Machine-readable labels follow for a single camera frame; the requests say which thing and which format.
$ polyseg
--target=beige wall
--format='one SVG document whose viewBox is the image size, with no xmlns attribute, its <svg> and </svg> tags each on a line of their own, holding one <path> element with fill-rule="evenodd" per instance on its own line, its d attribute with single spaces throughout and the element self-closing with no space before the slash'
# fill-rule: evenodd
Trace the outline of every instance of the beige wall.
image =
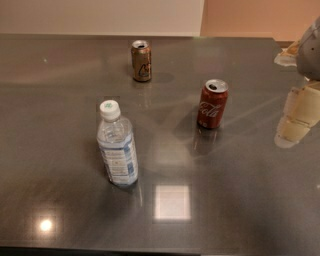
<svg viewBox="0 0 320 256">
<path fill-rule="evenodd" d="M 0 33 L 200 34 L 203 0 L 0 0 Z"/>
<path fill-rule="evenodd" d="M 320 15 L 320 0 L 206 0 L 203 36 L 299 39 Z"/>
<path fill-rule="evenodd" d="M 299 39 L 320 0 L 0 0 L 0 34 Z"/>
</svg>

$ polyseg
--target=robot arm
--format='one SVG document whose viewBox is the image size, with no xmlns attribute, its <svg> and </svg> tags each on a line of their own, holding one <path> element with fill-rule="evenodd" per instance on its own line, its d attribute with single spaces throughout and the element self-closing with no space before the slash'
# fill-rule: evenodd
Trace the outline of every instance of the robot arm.
<svg viewBox="0 0 320 256">
<path fill-rule="evenodd" d="M 275 62 L 283 60 L 288 64 L 288 60 L 292 61 L 287 58 L 289 54 L 299 73 L 311 80 L 301 89 L 292 88 L 288 94 L 275 136 L 275 143 L 282 148 L 298 144 L 320 120 L 320 17 L 289 49 L 292 53 L 278 56 Z"/>
</svg>

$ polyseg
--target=water bottle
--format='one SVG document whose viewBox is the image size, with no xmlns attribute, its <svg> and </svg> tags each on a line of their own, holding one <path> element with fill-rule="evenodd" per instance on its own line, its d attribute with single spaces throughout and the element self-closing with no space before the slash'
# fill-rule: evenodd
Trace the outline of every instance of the water bottle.
<svg viewBox="0 0 320 256">
<path fill-rule="evenodd" d="M 132 124 L 114 100 L 101 103 L 100 115 L 97 140 L 109 179 L 118 186 L 131 185 L 138 179 Z"/>
</svg>

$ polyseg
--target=table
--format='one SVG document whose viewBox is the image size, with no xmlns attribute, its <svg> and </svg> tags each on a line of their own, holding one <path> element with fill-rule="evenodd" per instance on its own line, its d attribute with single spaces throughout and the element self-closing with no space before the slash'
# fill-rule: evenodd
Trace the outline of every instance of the table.
<svg viewBox="0 0 320 256">
<path fill-rule="evenodd" d="M 149 83 L 131 77 L 135 39 L 151 43 Z M 290 88 L 305 83 L 273 63 L 280 51 L 270 38 L 1 36 L 0 246 L 319 254 L 320 131 L 274 144 Z M 197 109 L 212 78 L 229 99 L 205 130 Z M 130 188 L 104 171 L 105 99 L 134 126 Z"/>
</svg>

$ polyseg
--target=red soda can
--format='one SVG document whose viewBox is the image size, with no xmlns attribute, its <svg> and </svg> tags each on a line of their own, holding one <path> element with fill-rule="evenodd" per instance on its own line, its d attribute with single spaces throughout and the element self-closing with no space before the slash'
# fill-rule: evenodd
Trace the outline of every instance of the red soda can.
<svg viewBox="0 0 320 256">
<path fill-rule="evenodd" d="M 198 123 L 209 129 L 220 125 L 228 98 L 228 84 L 219 79 L 208 80 L 202 88 Z"/>
</svg>

